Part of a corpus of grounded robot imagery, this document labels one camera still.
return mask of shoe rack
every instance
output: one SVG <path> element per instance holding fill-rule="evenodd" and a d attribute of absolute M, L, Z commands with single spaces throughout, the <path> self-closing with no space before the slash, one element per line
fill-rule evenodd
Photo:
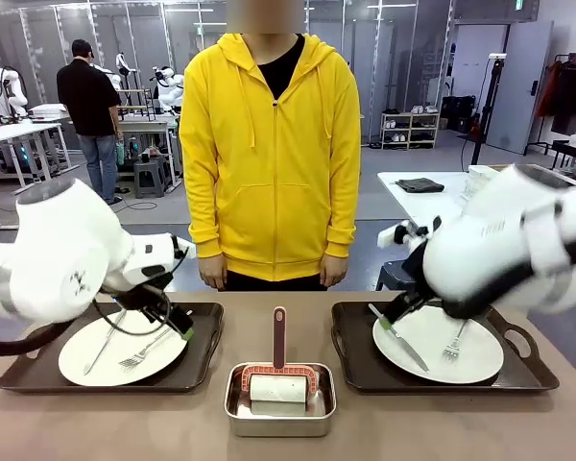
<path fill-rule="evenodd" d="M 393 146 L 398 149 L 418 149 L 422 147 L 435 147 L 440 126 L 440 114 L 436 113 L 383 113 L 380 125 L 380 139 L 382 149 L 384 146 Z M 418 137 L 427 134 L 432 139 Z"/>

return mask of black t-shirt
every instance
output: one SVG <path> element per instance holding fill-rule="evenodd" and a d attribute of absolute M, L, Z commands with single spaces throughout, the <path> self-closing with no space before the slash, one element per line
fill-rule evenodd
<path fill-rule="evenodd" d="M 295 46 L 288 50 L 283 56 L 267 64 L 258 65 L 260 72 L 262 72 L 262 75 L 267 81 L 267 85 L 276 100 L 279 99 L 281 93 L 288 88 L 304 47 L 305 37 L 299 34 Z"/>
<path fill-rule="evenodd" d="M 108 108 L 121 100 L 107 75 L 83 60 L 73 60 L 57 76 L 58 98 L 66 106 L 77 134 L 106 136 L 115 133 Z"/>

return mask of hoodie pocket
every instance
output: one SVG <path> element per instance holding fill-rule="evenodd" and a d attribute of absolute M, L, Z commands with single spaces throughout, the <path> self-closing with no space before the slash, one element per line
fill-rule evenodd
<path fill-rule="evenodd" d="M 220 242 L 231 257 L 271 264 L 274 256 L 273 186 L 244 185 L 218 206 Z"/>
<path fill-rule="evenodd" d="M 330 206 L 309 185 L 282 184 L 277 192 L 277 262 L 322 258 Z"/>

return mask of yellow hoodie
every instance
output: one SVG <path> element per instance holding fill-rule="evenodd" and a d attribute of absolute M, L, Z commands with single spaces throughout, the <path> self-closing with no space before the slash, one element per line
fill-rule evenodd
<path fill-rule="evenodd" d="M 305 36 L 278 101 L 240 35 L 185 69 L 180 140 L 199 257 L 279 281 L 347 257 L 360 172 L 360 109 L 346 62 Z"/>

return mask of red handle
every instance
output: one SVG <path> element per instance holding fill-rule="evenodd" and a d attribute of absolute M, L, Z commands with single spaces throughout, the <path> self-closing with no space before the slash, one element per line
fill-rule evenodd
<path fill-rule="evenodd" d="M 286 309 L 273 311 L 273 366 L 281 370 L 286 365 Z"/>

